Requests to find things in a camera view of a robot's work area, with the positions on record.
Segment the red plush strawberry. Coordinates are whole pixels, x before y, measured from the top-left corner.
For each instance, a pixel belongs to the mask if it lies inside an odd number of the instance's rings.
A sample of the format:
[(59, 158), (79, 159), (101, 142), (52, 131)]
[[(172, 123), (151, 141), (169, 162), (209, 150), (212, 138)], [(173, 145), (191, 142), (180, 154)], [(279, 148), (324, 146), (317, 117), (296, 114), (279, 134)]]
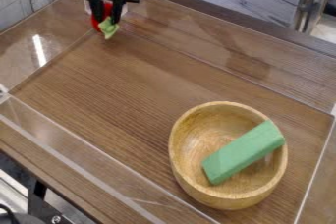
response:
[(120, 26), (113, 23), (113, 18), (112, 18), (113, 3), (105, 2), (104, 8), (105, 8), (104, 19), (99, 22), (95, 16), (91, 16), (91, 22), (92, 22), (93, 29), (104, 35), (105, 39), (111, 39), (113, 35), (116, 34)]

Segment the clear acrylic tray walls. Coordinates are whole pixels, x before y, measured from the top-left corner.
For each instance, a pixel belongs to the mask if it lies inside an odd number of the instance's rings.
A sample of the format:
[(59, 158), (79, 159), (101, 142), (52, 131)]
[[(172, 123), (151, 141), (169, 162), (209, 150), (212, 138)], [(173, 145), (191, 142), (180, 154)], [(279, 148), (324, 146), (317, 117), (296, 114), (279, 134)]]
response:
[[(181, 115), (228, 101), (288, 148), (256, 205), (220, 210), (180, 187)], [(336, 224), (336, 44), (199, 0), (140, 0), (105, 39), (80, 0), (0, 33), (0, 152), (101, 224)]]

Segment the wooden bowl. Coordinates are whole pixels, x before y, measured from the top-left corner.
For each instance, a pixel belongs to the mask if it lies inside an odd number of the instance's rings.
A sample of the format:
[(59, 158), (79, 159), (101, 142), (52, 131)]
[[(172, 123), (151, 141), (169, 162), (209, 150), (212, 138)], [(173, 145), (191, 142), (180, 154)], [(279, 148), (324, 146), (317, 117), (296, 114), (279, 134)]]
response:
[(284, 145), (216, 186), (201, 165), (211, 154), (269, 120), (252, 107), (228, 101), (201, 104), (177, 119), (168, 141), (173, 176), (189, 197), (205, 206), (244, 209), (260, 203), (279, 185), (288, 166)]

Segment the metal table leg background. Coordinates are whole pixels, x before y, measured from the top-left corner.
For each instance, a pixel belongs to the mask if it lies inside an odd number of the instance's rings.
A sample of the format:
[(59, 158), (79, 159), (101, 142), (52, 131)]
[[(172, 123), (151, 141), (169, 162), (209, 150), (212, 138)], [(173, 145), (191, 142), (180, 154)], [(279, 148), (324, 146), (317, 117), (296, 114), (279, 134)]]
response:
[(321, 18), (327, 1), (299, 0), (293, 16), (293, 29), (296, 31), (311, 34)]

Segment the green rectangular block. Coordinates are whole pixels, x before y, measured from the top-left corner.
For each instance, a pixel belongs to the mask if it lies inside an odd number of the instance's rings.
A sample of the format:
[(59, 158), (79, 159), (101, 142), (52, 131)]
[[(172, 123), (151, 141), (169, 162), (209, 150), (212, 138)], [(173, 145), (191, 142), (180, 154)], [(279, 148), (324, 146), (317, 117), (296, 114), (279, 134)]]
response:
[(279, 127), (271, 120), (264, 121), (203, 160), (209, 183), (223, 183), (284, 144)]

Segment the clear acrylic corner bracket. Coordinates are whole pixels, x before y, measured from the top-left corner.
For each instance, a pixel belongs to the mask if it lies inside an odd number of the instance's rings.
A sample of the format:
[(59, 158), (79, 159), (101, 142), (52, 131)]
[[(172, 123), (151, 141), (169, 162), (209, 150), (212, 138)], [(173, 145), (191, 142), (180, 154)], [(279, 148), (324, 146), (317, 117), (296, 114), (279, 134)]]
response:
[[(105, 4), (111, 4), (113, 5), (113, 1), (111, 0), (104, 0), (104, 3)], [(91, 8), (91, 5), (89, 5), (89, 1), (88, 0), (84, 0), (84, 10), (85, 10), (85, 13), (92, 16), (92, 8)], [(121, 12), (121, 17), (127, 14), (128, 12), (128, 5), (125, 4), (123, 6), (123, 12)]]

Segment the black table frame bracket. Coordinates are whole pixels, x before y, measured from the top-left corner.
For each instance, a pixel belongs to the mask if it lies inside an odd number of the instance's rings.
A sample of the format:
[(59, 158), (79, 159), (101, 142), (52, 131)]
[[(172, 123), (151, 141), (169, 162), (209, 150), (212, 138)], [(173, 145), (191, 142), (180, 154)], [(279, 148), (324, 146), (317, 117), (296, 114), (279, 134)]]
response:
[(28, 212), (16, 213), (0, 203), (0, 224), (73, 224), (65, 216), (45, 202), (47, 186), (36, 181), (28, 192)]

